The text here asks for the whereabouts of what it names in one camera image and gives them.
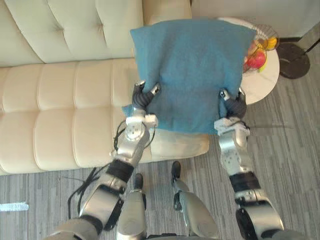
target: sofa cushion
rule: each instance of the sofa cushion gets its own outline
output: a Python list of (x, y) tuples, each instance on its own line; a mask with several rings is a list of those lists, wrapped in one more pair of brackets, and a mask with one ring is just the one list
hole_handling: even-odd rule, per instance
[[(133, 58), (0, 68), (0, 175), (103, 166), (139, 81)], [(205, 153), (208, 136), (157, 129), (141, 163)]]
[(142, 0), (144, 25), (192, 19), (190, 0)]
[(133, 57), (142, 0), (0, 0), (0, 67)]

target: round side table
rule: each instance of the round side table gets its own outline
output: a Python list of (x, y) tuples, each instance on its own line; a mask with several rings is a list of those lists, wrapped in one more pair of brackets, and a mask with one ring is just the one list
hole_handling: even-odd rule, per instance
[[(219, 20), (252, 28), (250, 22), (233, 18), (219, 17)], [(280, 64), (277, 51), (271, 50), (266, 52), (265, 68), (261, 71), (249, 71), (242, 75), (241, 88), (246, 95), (246, 104), (254, 104), (265, 98), (274, 89), (280, 73)]]

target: apple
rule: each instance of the apple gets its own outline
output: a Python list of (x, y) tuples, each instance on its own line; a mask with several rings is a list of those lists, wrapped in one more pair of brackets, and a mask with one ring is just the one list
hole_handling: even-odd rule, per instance
[(257, 50), (253, 55), (248, 57), (247, 65), (250, 68), (258, 69), (266, 62), (267, 56), (262, 50)]

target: lamp base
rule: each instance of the lamp base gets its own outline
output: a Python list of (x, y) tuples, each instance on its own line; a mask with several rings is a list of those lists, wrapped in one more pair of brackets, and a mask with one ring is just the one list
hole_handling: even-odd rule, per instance
[(276, 49), (280, 61), (280, 75), (287, 79), (298, 79), (310, 69), (310, 61), (305, 51), (294, 43), (280, 43)]

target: blue towel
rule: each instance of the blue towel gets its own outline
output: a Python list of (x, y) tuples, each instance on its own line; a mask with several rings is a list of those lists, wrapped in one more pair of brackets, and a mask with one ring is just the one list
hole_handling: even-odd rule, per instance
[[(219, 91), (237, 95), (254, 35), (247, 27), (210, 19), (164, 21), (131, 30), (144, 91), (161, 84), (147, 108), (157, 115), (159, 128), (216, 133), (214, 122), (226, 116)], [(130, 115), (131, 109), (123, 111)]]

